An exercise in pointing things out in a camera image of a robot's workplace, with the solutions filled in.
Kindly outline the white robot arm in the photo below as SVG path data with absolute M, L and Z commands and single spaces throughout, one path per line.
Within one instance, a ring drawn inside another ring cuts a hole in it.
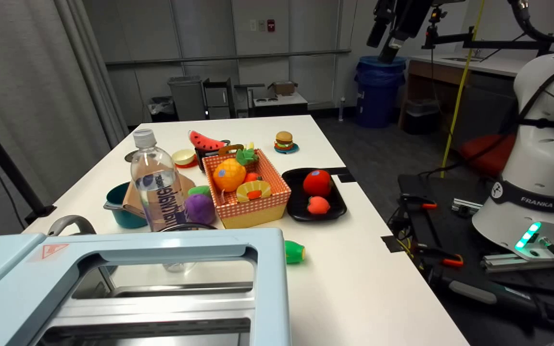
M 515 142 L 473 229 L 508 252 L 548 261 L 554 246 L 554 52 L 529 60 L 513 79 Z

